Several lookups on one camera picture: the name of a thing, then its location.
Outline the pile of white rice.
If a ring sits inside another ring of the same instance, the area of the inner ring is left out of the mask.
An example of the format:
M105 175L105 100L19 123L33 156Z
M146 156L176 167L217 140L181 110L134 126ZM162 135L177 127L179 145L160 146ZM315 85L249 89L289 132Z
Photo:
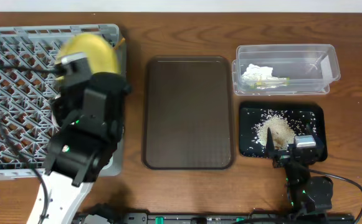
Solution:
M294 138L305 135L306 125L309 124L316 131L316 115L309 111L253 109L248 115L257 115L254 121L251 143L258 145L261 152L267 144L267 130L270 128L275 149L286 150Z

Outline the yellow green snack wrapper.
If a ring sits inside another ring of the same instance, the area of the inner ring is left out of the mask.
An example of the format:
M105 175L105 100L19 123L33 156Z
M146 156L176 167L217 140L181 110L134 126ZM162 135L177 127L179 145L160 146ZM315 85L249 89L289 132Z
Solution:
M274 80L259 80L252 84L250 87L258 90L265 90L271 88L278 88L281 86L287 86L289 84L289 78L276 78Z

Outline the white napkin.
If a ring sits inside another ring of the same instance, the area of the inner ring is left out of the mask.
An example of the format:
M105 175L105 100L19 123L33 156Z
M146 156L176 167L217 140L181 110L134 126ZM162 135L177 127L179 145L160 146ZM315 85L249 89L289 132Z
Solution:
M254 80L278 80L279 78L274 77L272 72L272 67L260 67L250 63L245 72L241 75L241 79L245 82L252 82Z

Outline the wooden chopstick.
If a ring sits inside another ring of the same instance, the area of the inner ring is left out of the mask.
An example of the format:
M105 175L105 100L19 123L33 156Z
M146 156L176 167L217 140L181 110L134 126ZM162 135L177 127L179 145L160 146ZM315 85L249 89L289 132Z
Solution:
M114 50L117 50L122 44L125 43L125 38L123 37L121 40L118 41L118 43L114 46Z

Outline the yellow plate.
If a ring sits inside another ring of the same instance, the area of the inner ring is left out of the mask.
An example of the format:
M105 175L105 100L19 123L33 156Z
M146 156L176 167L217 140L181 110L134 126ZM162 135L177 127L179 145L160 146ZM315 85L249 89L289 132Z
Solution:
M59 57L78 52L87 54L87 60L92 71L90 79L101 74L121 75L120 61L113 47L103 37L88 33L74 36L61 46L56 61Z

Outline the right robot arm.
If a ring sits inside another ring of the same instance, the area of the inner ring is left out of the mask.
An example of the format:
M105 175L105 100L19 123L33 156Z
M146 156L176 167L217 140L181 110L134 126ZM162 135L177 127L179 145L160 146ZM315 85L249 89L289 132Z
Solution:
M312 177L309 166L322 160L325 145L306 125L306 134L294 137L286 150L278 150L271 129L267 129L266 156L274 168L284 168L287 179L287 196L293 210L292 220L306 215L318 215L332 208L333 182L325 176Z

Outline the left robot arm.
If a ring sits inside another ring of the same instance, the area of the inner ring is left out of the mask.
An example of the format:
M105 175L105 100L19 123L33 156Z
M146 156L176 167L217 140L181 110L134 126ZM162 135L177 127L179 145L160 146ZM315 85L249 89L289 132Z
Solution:
M123 138L125 76L66 75L55 100L58 133L47 144L43 183L28 223L70 223Z

